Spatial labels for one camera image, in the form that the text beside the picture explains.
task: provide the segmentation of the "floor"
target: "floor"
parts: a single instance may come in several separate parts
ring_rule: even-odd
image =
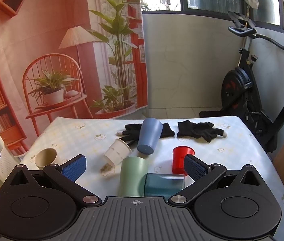
[[[220,108],[153,108],[148,116],[156,119],[199,118],[201,111],[215,111]]]

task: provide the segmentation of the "green cup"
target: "green cup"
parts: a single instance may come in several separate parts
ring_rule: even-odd
[[[125,158],[121,167],[119,196],[142,197],[148,169],[149,164],[143,158]]]

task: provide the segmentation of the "window frame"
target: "window frame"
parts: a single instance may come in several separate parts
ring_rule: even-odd
[[[222,20],[228,20],[231,21],[228,14],[226,13],[220,13],[220,12],[214,12],[214,11],[208,11],[208,10],[202,10],[202,9],[195,9],[195,8],[189,8],[188,7],[188,0],[180,0],[181,4],[181,11],[142,11],[142,14],[185,14],[185,15],[195,15],[195,16],[205,16],[205,17],[212,17],[212,18],[218,18]],[[241,0],[241,8],[242,14],[246,13],[247,7],[243,0]],[[252,19],[253,16],[253,9],[250,9],[249,17]],[[279,0],[279,12],[280,12],[280,25],[275,25],[271,23],[266,22],[259,22],[254,21],[257,27],[270,29],[274,31],[278,31],[281,33],[284,33],[284,1]]]

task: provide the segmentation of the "floral tablecloth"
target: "floral tablecloth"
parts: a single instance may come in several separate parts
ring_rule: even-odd
[[[178,132],[178,121],[162,120]],[[216,138],[211,143],[203,139],[165,138],[160,139],[155,152],[146,157],[150,173],[171,174],[172,150],[186,145],[195,150],[195,156],[207,164],[220,163],[227,169],[239,170],[244,164],[252,164],[261,174],[282,209],[282,219],[274,235],[277,241],[284,241],[284,186],[270,159],[243,122],[234,116],[189,119],[192,122],[212,122],[215,128],[224,129],[228,136]],[[142,120],[67,119],[57,117],[41,134],[22,160],[29,170],[38,169],[34,163],[36,154],[45,148],[55,148],[63,162],[78,154],[87,159],[86,171],[77,184],[98,195],[117,196],[121,165],[113,168],[103,159],[104,152],[114,142],[116,132],[124,130],[125,124],[142,123]],[[193,183],[187,176],[186,186]]]

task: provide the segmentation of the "black glove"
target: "black glove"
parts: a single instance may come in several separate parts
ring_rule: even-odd
[[[193,138],[204,138],[207,142],[211,142],[218,135],[226,137],[226,132],[223,129],[213,129],[211,122],[192,123],[189,120],[178,122],[179,132],[178,137],[189,136]]]
[[[120,139],[124,142],[129,142],[128,145],[131,146],[135,142],[139,140],[140,137],[140,131],[141,131],[142,124],[126,124],[125,130],[120,135],[126,135],[124,137],[121,137]],[[160,138],[166,138],[166,137],[174,137],[175,133],[170,128],[170,125],[168,123],[163,124],[163,129]]]

